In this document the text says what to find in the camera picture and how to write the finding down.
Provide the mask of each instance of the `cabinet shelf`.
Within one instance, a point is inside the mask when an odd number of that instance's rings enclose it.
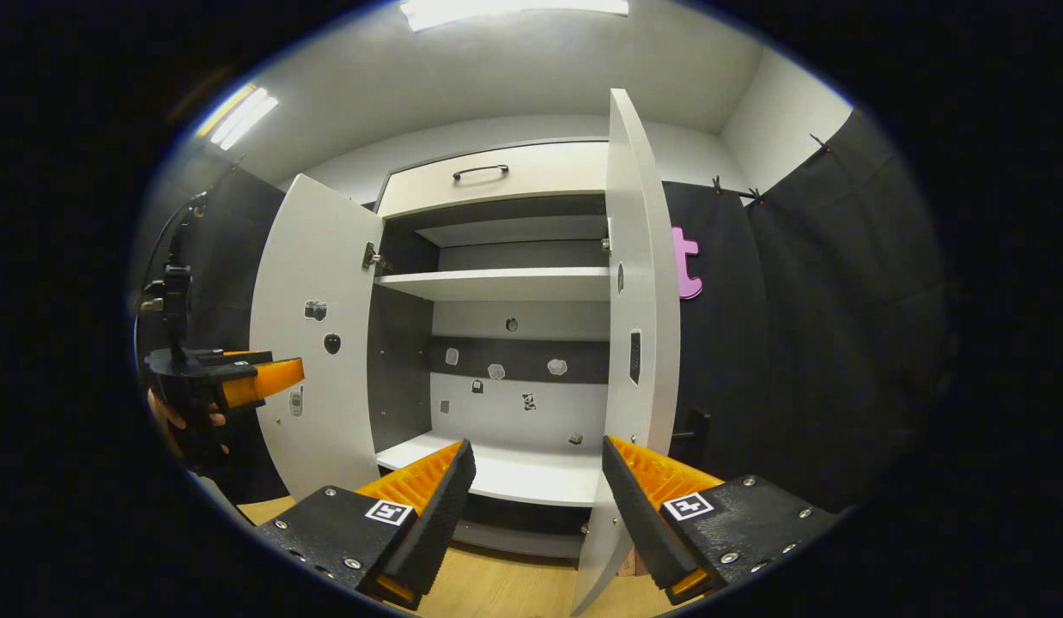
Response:
[[[458,439],[429,431],[378,452],[375,461],[389,469],[402,469]],[[535,452],[485,442],[471,441],[471,445],[477,469],[471,494],[563,507],[593,504],[601,469],[600,452]]]
[[[609,300],[606,267],[446,270],[387,274],[375,284],[426,300]]]

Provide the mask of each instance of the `white cabinet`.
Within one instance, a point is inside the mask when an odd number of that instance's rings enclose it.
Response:
[[[401,169],[374,214],[297,177],[261,255],[250,324],[254,349],[303,357],[301,414],[292,414],[289,391],[257,413],[293,496],[323,484],[364,485],[377,465],[399,469],[470,438],[473,496],[540,514],[588,510],[583,540],[578,531],[507,535],[496,521],[460,525],[491,547],[580,544],[574,614],[631,547],[600,470],[602,437],[668,452],[679,372],[676,262],[661,181],[626,93],[611,90],[609,105],[607,140],[507,146]],[[482,169],[466,171],[472,168]],[[610,251],[603,251],[607,236]],[[368,243],[394,271],[364,265]],[[410,246],[433,251],[432,261],[410,260]],[[375,384],[371,404],[383,410],[369,410],[362,396],[369,360],[387,354],[369,348],[369,324],[406,345],[402,317],[371,314],[378,288],[386,289],[377,299],[424,302],[431,316],[414,325],[428,331],[429,345],[414,344],[404,382],[428,390],[428,402],[411,404],[432,429],[396,441],[383,433],[398,412],[391,400],[375,403]],[[323,320],[304,318],[309,300],[328,306]],[[335,353],[328,336],[339,337]],[[401,389],[400,377],[384,379],[386,394]]]

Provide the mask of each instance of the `white wall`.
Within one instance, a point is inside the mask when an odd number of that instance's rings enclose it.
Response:
[[[744,187],[746,180],[719,137],[691,129],[643,122],[661,180],[711,184],[715,176],[727,187]],[[374,201],[391,169],[421,161],[488,149],[508,141],[544,140],[552,137],[607,136],[606,116],[517,116],[455,122],[425,131],[405,133],[374,145],[332,157],[303,173],[326,184],[356,203]],[[287,190],[292,179],[280,187]]]
[[[747,183],[724,186],[764,193],[841,129],[853,105],[798,65],[764,48],[760,65],[721,135]]]

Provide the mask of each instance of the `drawer handle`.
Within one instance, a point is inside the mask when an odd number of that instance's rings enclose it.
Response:
[[[454,172],[452,177],[455,180],[459,180],[462,178],[463,173],[469,171],[479,171],[480,169],[500,169],[502,173],[508,173],[508,165],[499,164],[499,165],[487,165],[485,167],[472,167],[470,169],[460,169],[460,171]]]

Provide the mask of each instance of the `human hand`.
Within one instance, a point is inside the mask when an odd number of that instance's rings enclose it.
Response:
[[[163,434],[166,435],[166,446],[178,457],[185,458],[185,454],[181,453],[181,447],[176,445],[176,439],[173,438],[173,434],[169,431],[169,423],[172,423],[176,429],[187,428],[185,417],[182,417],[169,403],[165,403],[162,399],[158,399],[158,396],[154,394],[152,388],[147,389],[146,400],[150,404],[150,410],[154,412],[154,418],[158,419],[158,425],[162,425]],[[215,406],[213,403],[207,410],[207,416],[210,418],[212,425],[221,427],[225,424],[225,416],[220,412],[214,412],[218,410],[218,406]],[[219,445],[219,447],[221,447],[222,452],[230,454],[230,449],[226,449],[225,445]]]

